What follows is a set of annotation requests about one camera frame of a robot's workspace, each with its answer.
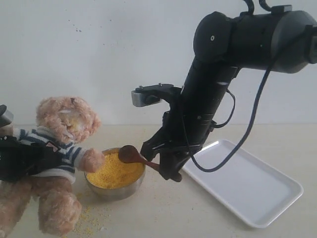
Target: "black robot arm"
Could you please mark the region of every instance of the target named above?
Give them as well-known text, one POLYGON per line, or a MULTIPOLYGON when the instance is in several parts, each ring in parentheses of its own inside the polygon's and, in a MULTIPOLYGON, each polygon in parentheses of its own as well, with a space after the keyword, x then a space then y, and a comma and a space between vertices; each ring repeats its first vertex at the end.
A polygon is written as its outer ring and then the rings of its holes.
POLYGON ((136 107, 161 100, 170 105, 163 114, 162 127, 144 142, 140 151, 149 161, 159 154, 159 172, 164 179, 175 180, 190 158, 205 172, 221 168, 250 133, 269 72, 296 73, 317 62, 317 22, 308 13, 292 11, 290 5, 268 7, 260 0, 270 13, 254 15, 252 0, 245 2, 249 10, 236 18, 214 12, 199 23, 193 42, 195 56, 182 88, 158 84, 132 91, 136 107), (209 133, 219 127, 212 119, 224 94, 229 92, 230 82, 242 68, 266 70, 249 127, 219 166, 204 169, 194 154, 202 149, 209 133))

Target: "stainless steel bowl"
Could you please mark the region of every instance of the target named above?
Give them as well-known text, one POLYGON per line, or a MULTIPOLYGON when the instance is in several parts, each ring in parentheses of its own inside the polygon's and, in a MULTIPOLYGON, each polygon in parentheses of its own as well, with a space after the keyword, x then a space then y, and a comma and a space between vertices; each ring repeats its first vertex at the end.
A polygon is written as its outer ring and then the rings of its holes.
MULTIPOLYGON (((112 148, 112 149, 108 149, 108 150, 104 150, 103 154, 104 155, 108 155, 108 154, 112 154, 112 153, 118 153, 119 148, 112 148)), ((133 182, 132 184, 125 186, 125 187, 120 187, 120 188, 114 188, 114 189, 106 189, 106 188, 101 188, 101 187, 97 187, 93 184, 91 184, 89 182, 89 180, 87 179, 87 174, 85 174, 85 179, 87 181, 87 184, 89 186, 89 188, 92 190, 92 192, 94 192, 96 195, 98 195, 99 197, 101 197, 103 200, 105 201, 119 201, 125 198, 130 197, 131 195, 133 195, 141 186, 142 182, 143 182, 143 178, 145 176, 145 172, 146 172, 146 167, 144 166, 144 171, 142 173, 142 175, 138 178, 138 180, 136 180, 135 182, 133 182)))

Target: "white tray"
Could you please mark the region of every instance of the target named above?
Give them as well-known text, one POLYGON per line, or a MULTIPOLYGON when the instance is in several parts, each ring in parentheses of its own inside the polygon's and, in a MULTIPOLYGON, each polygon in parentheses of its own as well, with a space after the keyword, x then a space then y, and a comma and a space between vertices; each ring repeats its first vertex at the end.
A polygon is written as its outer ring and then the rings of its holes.
MULTIPOLYGON (((217 166, 235 147, 216 141, 195 155, 200 166, 217 166)), ((303 187, 240 148, 218 171, 204 173, 190 159, 183 170, 253 228, 266 228, 302 194, 303 187)))

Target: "cornmeal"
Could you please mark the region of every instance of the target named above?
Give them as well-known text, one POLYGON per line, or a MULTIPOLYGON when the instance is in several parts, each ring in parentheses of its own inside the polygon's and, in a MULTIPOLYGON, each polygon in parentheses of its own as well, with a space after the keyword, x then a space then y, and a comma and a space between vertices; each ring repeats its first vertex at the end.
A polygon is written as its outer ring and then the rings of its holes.
POLYGON ((104 166, 96 173, 87 174, 87 179, 94 186, 101 188, 120 188, 132 184, 142 175, 142 163, 126 164, 119 160, 118 153, 106 155, 104 166))

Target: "blue and white striped shirt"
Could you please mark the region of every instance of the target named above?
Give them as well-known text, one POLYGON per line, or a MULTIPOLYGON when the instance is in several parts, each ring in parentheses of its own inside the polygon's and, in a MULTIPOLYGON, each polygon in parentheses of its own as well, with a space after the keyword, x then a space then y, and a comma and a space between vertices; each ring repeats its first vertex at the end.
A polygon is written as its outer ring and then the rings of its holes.
POLYGON ((74 145, 74 143, 63 144, 58 142, 54 134, 46 127, 39 126, 36 129, 27 131, 24 129, 13 130, 13 136, 23 144, 40 143, 52 146, 63 154, 62 164, 54 169, 45 170, 36 177, 54 177, 62 176, 70 180, 73 184, 75 182, 75 168, 79 167, 86 149, 74 145))

